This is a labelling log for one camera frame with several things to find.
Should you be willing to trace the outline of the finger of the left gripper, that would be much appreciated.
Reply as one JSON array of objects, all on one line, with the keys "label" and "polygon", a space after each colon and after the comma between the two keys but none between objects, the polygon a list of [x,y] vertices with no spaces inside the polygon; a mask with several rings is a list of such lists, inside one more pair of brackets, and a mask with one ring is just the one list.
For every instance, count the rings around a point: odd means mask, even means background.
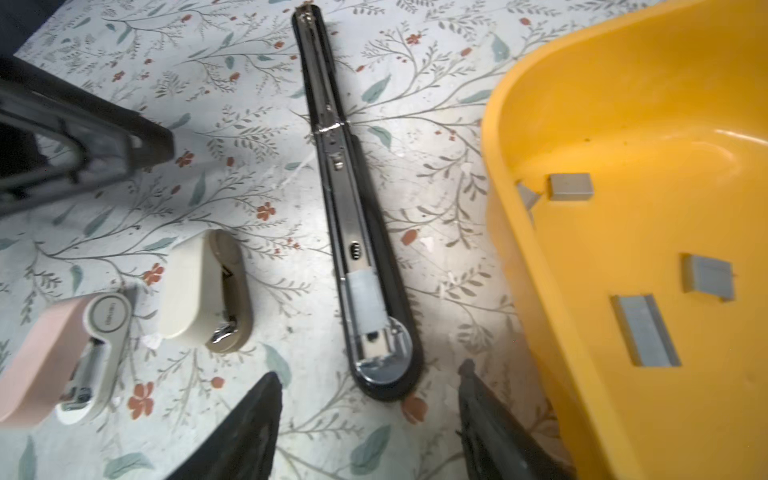
[{"label": "finger of the left gripper", "polygon": [[2,215],[98,190],[174,156],[169,129],[2,56]]}]

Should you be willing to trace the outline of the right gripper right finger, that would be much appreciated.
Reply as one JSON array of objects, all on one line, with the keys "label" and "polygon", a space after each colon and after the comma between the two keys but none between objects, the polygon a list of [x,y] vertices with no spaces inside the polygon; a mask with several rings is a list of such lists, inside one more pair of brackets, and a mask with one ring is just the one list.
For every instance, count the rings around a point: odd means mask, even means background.
[{"label": "right gripper right finger", "polygon": [[461,443],[471,479],[571,479],[506,409],[465,360],[458,405]]}]

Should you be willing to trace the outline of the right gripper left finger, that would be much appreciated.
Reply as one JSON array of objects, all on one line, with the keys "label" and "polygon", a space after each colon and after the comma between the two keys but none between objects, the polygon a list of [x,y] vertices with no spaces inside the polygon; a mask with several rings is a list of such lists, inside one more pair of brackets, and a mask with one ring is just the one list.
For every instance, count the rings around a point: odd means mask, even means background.
[{"label": "right gripper left finger", "polygon": [[171,479],[267,479],[282,412],[282,384],[266,373]]}]

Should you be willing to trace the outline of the black stapler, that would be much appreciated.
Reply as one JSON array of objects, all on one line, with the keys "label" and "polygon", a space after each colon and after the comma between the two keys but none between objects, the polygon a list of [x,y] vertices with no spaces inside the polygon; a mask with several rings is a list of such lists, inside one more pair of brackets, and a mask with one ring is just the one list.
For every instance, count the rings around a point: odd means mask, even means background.
[{"label": "black stapler", "polygon": [[321,10],[296,8],[309,123],[320,171],[350,373],[372,399],[405,398],[424,354],[365,154],[343,111]]}]

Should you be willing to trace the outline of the beige small stapler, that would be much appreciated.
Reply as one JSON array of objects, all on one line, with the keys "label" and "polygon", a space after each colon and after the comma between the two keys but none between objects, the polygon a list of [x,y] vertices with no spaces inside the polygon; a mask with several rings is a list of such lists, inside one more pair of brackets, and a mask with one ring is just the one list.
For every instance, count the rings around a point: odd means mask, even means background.
[{"label": "beige small stapler", "polygon": [[158,331],[214,354],[240,350],[253,329],[243,254],[232,234],[208,229],[177,244],[163,277]]}]

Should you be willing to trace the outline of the pink small stapler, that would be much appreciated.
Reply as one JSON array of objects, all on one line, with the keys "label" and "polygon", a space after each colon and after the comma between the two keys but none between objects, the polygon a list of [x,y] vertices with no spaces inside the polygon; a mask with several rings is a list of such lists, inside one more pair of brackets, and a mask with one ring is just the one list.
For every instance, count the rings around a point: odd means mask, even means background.
[{"label": "pink small stapler", "polygon": [[45,309],[1,375],[1,427],[32,427],[50,414],[64,425],[97,417],[112,399],[131,318],[120,292]]}]

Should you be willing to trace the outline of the yellow plastic tray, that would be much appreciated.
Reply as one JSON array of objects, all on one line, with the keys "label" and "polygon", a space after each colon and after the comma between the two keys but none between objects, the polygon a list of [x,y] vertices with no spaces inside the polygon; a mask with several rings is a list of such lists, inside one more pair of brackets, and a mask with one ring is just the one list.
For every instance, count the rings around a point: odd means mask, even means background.
[{"label": "yellow plastic tray", "polygon": [[[517,62],[482,121],[487,226],[583,479],[767,475],[767,5],[666,1]],[[548,177],[594,196],[552,201]],[[534,223],[516,183],[540,193]],[[736,299],[683,291],[682,255]],[[682,366],[633,364],[611,297],[653,295]]]}]

